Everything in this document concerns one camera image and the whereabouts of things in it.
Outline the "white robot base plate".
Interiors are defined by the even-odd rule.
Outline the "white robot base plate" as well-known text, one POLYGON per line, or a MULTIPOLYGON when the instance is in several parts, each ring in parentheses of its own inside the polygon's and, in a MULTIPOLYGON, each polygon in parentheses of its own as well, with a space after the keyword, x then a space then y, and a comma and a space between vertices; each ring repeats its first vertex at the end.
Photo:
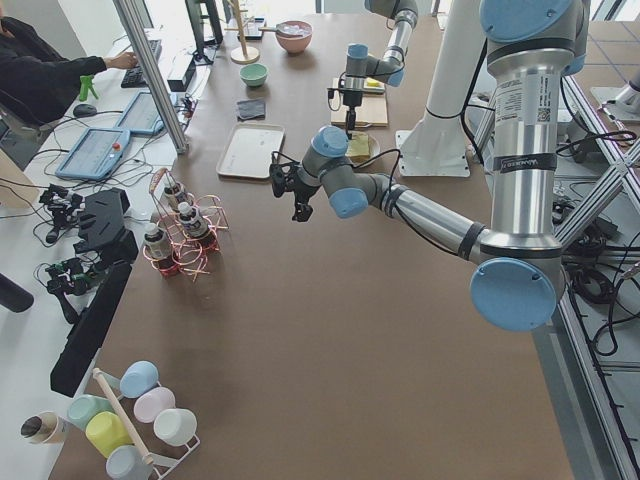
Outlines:
POLYGON ((400 174, 405 177, 469 177, 466 137, 454 130, 398 130, 396 146, 402 152, 400 174))

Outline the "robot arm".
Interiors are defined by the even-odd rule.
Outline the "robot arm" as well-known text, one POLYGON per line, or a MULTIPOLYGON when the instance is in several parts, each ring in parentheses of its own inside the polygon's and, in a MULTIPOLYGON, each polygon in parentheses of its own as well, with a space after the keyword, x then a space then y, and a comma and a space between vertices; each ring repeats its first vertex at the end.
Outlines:
POLYGON ((563 291, 562 247, 551 215, 559 89, 565 75, 583 66, 588 13, 585 1, 452 5, 424 117, 401 145, 401 169, 405 175, 431 175, 461 151, 456 121, 478 70, 486 67, 496 80, 489 225, 421 196, 391 175, 359 172, 347 158, 345 131, 335 126, 317 132, 301 161, 273 155, 274 194, 293 194, 298 222, 310 217, 310 199, 318 191, 341 218, 371 206, 399 218, 476 265, 470 292, 487 321, 512 331, 544 324, 563 291))
POLYGON ((341 95, 342 104, 347 107, 344 129, 348 138, 356 127, 356 109, 362 105, 366 79, 393 87, 402 82, 409 40, 419 18, 417 2, 413 0, 366 0, 364 6, 369 12, 392 20, 393 28, 381 58, 370 55, 366 44, 349 44, 345 70, 338 86, 330 89, 341 95))

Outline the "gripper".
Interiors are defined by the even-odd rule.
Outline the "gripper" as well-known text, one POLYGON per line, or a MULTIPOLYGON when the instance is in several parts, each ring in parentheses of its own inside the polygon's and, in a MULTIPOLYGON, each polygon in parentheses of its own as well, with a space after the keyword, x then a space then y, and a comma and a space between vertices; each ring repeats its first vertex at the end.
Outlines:
POLYGON ((352 132, 356 126, 356 107, 362 105, 363 92, 361 90, 347 89, 344 87, 329 87, 327 89, 327 102, 331 111, 338 111, 339 107, 333 104, 335 95, 341 96, 341 104, 347 106, 345 114, 345 132, 349 140, 352 139, 352 132))
POLYGON ((313 214, 313 207, 309 200, 317 193, 320 185, 317 181, 303 177, 306 173, 302 164, 296 161, 284 164, 272 163, 269 166, 269 176, 273 194, 276 198, 287 192, 294 194, 294 213, 292 220, 304 223, 313 214))

